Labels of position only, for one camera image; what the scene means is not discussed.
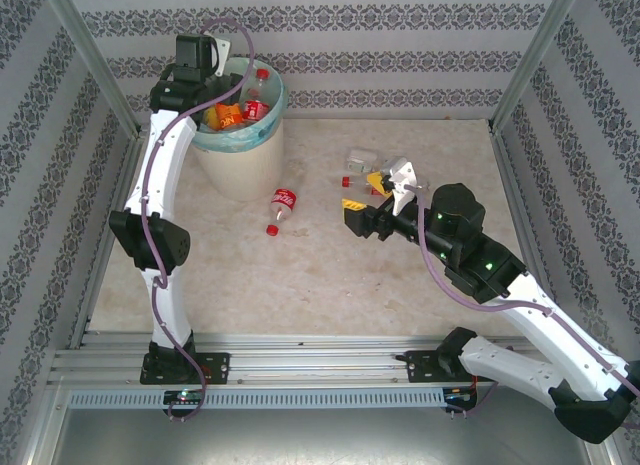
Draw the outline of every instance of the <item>plastic bottle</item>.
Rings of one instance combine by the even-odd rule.
[[[271,198],[271,221],[267,227],[267,234],[275,237],[280,231],[280,225],[293,211],[298,200],[298,192],[304,180],[305,166],[300,160],[290,160],[284,170],[284,177],[273,197]]]
[[[249,83],[245,101],[242,105],[242,118],[248,122],[262,120],[269,110],[271,104],[268,100],[269,70],[259,68],[255,78]]]
[[[284,222],[296,204],[296,194],[286,188],[279,188],[271,199],[271,221],[267,227],[267,235],[275,237],[280,231],[280,224]]]
[[[366,195],[382,195],[367,181],[366,176],[360,177],[342,177],[342,186],[344,188],[353,188],[358,192]]]

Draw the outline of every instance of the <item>white plastic bottle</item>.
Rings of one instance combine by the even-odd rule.
[[[365,195],[382,195],[368,181],[364,175],[357,177],[342,177],[342,187],[352,188]]]
[[[247,97],[242,105],[242,118],[248,122],[262,120],[273,104],[268,99],[269,70],[259,68],[249,84]]]

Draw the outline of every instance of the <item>coca-cola bottle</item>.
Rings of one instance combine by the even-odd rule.
[[[304,176],[304,164],[298,160],[287,163],[280,188],[271,198],[271,220],[267,226],[267,234],[275,237],[280,231],[280,225],[284,222],[298,200],[297,193],[302,185]]]
[[[247,122],[259,122],[262,120],[273,103],[269,103],[268,97],[269,70],[259,68],[250,80],[247,96],[242,106],[242,118]]]

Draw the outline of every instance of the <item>black mounting bracket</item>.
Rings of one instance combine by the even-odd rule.
[[[409,350],[404,355],[396,355],[396,359],[407,364],[409,383],[451,383],[472,382],[473,376],[464,369],[449,374],[439,363],[437,350]]]
[[[231,355],[228,353],[196,352],[193,333],[184,344],[184,350],[204,372],[209,385],[226,385],[229,377]],[[191,363],[175,348],[149,344],[140,372],[142,385],[199,385],[200,377]]]

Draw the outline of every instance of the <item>yellow object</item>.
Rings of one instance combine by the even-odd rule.
[[[384,187],[382,186],[381,172],[373,172],[367,175],[367,182],[369,182],[373,188],[380,192],[380,195],[382,195],[384,198],[389,198],[391,196],[391,192],[385,191]]]
[[[211,130],[220,130],[220,120],[218,120],[218,114],[216,113],[215,105],[208,108],[207,111],[204,112],[204,122]]]
[[[357,212],[358,210],[363,210],[363,209],[367,208],[367,206],[364,203],[360,203],[360,202],[356,202],[355,200],[349,200],[347,198],[343,198],[342,199],[342,208],[343,209],[353,210],[354,212]]]

